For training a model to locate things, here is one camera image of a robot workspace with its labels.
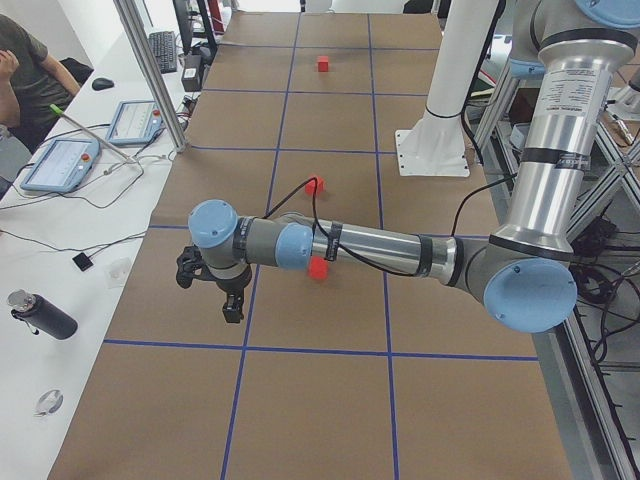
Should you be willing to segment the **aluminium frame post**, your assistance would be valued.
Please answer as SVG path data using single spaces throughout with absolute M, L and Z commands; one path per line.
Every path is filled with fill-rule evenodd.
M 114 6 L 140 70 L 160 110 L 175 151 L 181 153 L 187 145 L 186 137 L 174 110 L 169 91 L 165 86 L 162 74 L 149 46 L 137 6 L 133 0 L 114 0 Z

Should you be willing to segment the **black computer mouse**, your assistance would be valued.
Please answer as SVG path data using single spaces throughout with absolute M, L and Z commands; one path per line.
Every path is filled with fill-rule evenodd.
M 115 83 L 113 80 L 110 80 L 104 77 L 99 77 L 94 79 L 91 84 L 91 87 L 94 91 L 103 91 L 106 89 L 113 88 L 114 86 L 115 86 Z

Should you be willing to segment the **near teach pendant tablet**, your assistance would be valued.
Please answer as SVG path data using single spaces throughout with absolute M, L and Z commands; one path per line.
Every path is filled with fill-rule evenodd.
M 69 193 L 88 175 L 99 154 L 96 140 L 56 139 L 40 155 L 20 187 L 26 191 Z

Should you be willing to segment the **small black square pad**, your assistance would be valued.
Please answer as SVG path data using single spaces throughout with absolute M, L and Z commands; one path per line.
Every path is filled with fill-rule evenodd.
M 80 252 L 76 254 L 72 258 L 72 261 L 76 265 L 76 267 L 82 272 L 88 270 L 94 265 L 91 258 L 88 255 L 86 255 L 84 252 Z

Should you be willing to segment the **black water bottle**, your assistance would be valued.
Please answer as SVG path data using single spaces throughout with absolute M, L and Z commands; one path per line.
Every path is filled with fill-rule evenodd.
M 77 322 L 39 294 L 19 289 L 9 294 L 11 315 L 29 326 L 35 335 L 44 332 L 57 340 L 73 336 Z

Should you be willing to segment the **seated person green shirt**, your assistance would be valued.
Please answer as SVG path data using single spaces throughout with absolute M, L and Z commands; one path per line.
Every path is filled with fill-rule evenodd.
M 57 122 L 50 106 L 68 107 L 80 89 L 45 44 L 11 18 L 1 17 L 1 125 L 30 152 Z

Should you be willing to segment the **black keyboard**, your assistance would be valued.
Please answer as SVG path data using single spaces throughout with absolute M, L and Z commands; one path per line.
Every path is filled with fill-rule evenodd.
M 157 31 L 148 35 L 148 43 L 162 74 L 177 71 L 177 49 L 172 31 Z

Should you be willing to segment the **black power adapter box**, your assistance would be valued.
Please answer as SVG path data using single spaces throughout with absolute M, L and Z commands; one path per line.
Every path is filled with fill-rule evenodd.
M 202 85 L 202 58 L 200 55 L 185 55 L 181 82 L 185 92 L 198 92 Z

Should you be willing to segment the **red block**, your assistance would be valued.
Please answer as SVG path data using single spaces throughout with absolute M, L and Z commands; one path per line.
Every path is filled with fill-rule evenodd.
M 324 178 L 318 175 L 311 177 L 306 182 L 304 190 L 308 196 L 320 195 L 325 190 Z
M 328 278 L 328 261 L 320 257 L 312 257 L 307 267 L 307 274 L 314 280 L 325 280 Z
M 328 56 L 321 55 L 316 58 L 316 69 L 320 73 L 327 73 L 330 71 L 330 59 Z

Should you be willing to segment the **rod with green tip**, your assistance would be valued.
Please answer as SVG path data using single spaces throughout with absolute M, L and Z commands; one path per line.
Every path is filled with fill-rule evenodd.
M 98 136 L 97 134 L 95 134 L 92 130 L 90 130 L 88 127 L 85 127 L 84 125 L 82 125 L 81 123 L 79 123 L 78 121 L 76 121 L 75 119 L 73 119 L 72 117 L 70 117 L 69 115 L 67 115 L 61 108 L 59 108 L 56 104 L 50 104 L 49 108 L 51 111 L 53 111 L 59 118 L 64 119 L 67 123 L 71 124 L 72 126 L 80 129 L 82 132 L 84 132 L 86 135 L 90 136 L 91 138 L 95 139 L 96 141 L 99 142 L 99 144 L 106 148 L 109 149 L 111 151 L 113 151 L 115 154 L 117 154 L 119 157 L 121 157 L 125 163 L 136 163 L 136 160 L 131 157 L 130 155 L 128 155 L 127 153 L 125 153 L 123 150 L 121 150 L 120 148 L 118 148 L 117 146 L 111 144 L 110 142 L 108 142 L 107 140 L 105 140 L 104 138 Z

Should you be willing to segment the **far teach pendant tablet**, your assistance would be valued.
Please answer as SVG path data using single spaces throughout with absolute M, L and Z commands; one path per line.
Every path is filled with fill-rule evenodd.
M 106 139 L 116 146 L 142 146 L 149 142 L 162 126 L 161 113 L 154 101 L 122 101 L 110 122 Z

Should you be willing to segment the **brown paper table mat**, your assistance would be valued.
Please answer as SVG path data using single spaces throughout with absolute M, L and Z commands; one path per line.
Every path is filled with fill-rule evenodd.
M 477 237 L 484 181 L 403 177 L 394 132 L 421 114 L 441 39 L 430 15 L 236 15 L 171 168 L 54 479 L 569 479 L 532 338 L 431 279 L 335 262 L 260 267 L 245 319 L 175 281 L 187 216 L 242 215 L 324 178 L 321 216 Z M 320 73 L 316 58 L 330 59 Z

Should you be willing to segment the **teach pendant tablet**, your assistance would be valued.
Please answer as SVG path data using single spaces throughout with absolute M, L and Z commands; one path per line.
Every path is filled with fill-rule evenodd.
M 110 122 L 106 139 L 116 146 L 142 146 L 149 142 L 162 126 L 161 113 L 154 101 L 122 101 Z
M 99 154 L 96 140 L 56 139 L 40 155 L 20 187 L 26 191 L 69 193 L 88 175 Z

